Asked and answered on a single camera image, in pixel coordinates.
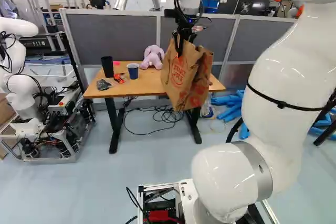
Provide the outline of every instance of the humanoid robot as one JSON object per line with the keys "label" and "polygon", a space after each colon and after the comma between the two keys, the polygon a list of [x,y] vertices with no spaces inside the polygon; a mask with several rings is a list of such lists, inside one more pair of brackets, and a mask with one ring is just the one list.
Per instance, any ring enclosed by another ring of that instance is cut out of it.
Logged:
{"label": "humanoid robot", "polygon": [[[304,2],[303,14],[262,53],[248,80],[242,115],[250,137],[193,159],[198,198],[218,222],[235,222],[248,205],[296,181],[302,144],[336,87],[336,0],[294,1]],[[180,2],[197,10],[200,0]],[[194,223],[205,223],[197,212]]]}
{"label": "humanoid robot", "polygon": [[37,118],[33,98],[37,86],[31,77],[20,74],[24,68],[26,48],[19,42],[18,36],[35,36],[38,28],[28,21],[0,17],[0,32],[0,88],[9,93],[6,98],[22,119]]}

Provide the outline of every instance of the paper bag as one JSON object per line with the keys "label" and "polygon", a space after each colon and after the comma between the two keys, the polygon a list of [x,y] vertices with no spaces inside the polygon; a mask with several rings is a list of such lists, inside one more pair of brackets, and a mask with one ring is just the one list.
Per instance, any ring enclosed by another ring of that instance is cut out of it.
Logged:
{"label": "paper bag", "polygon": [[175,111],[201,106],[208,94],[213,53],[184,41],[183,54],[177,57],[171,39],[161,70],[161,82]]}

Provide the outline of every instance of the pink stuffed animal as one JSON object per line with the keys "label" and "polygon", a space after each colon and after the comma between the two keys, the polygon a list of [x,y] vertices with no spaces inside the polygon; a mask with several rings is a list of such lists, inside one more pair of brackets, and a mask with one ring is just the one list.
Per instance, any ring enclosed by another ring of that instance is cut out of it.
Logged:
{"label": "pink stuffed animal", "polygon": [[147,69],[149,66],[154,65],[157,70],[162,69],[162,62],[164,58],[164,51],[157,45],[152,45],[146,48],[144,53],[144,60],[140,64],[141,69]]}

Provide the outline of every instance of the black cup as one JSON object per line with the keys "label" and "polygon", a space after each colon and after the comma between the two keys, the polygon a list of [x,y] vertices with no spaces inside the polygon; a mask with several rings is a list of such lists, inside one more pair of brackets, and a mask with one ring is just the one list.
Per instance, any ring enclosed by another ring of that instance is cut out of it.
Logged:
{"label": "black cup", "polygon": [[106,78],[113,78],[113,58],[111,56],[101,57],[101,64],[103,65],[104,73]]}

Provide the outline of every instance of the black desk leg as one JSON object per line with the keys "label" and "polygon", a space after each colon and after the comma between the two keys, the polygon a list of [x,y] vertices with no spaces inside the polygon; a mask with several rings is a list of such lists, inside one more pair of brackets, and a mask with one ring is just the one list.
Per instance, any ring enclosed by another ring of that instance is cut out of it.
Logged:
{"label": "black desk leg", "polygon": [[323,142],[336,130],[336,121],[332,124],[315,140],[314,145],[320,146]]}
{"label": "black desk leg", "polygon": [[197,127],[198,118],[200,118],[199,117],[200,112],[201,112],[201,107],[197,107],[192,110],[185,111],[185,114],[187,116],[187,119],[190,125],[190,129],[194,136],[194,140],[196,144],[202,143],[200,131],[198,130],[198,127]]}
{"label": "black desk leg", "polygon": [[105,103],[106,103],[107,111],[109,113],[111,126],[113,129],[113,134],[112,134],[112,139],[111,139],[110,149],[109,149],[109,153],[113,154],[113,153],[116,153],[118,149],[118,140],[120,136],[122,122],[124,119],[125,109],[124,108],[120,109],[118,116],[117,116],[117,111],[115,109],[116,106],[114,105],[114,99],[105,98]]}

